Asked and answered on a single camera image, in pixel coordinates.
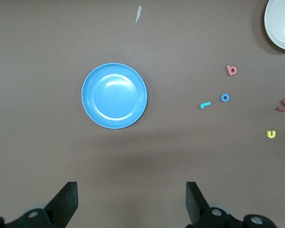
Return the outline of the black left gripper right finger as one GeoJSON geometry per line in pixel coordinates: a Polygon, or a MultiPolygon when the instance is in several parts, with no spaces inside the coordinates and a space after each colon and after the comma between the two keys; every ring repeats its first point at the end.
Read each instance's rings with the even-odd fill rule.
{"type": "Polygon", "coordinates": [[[195,182],[186,183],[186,209],[191,223],[189,228],[274,228],[267,217],[248,214],[242,221],[225,210],[211,207],[195,182]]]}

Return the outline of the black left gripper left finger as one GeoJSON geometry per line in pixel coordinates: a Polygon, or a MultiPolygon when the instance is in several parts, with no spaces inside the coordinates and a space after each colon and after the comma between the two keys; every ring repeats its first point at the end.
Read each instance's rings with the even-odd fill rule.
{"type": "Polygon", "coordinates": [[[10,223],[0,217],[0,228],[65,228],[77,207],[77,183],[68,182],[45,207],[31,209],[10,223]]]}

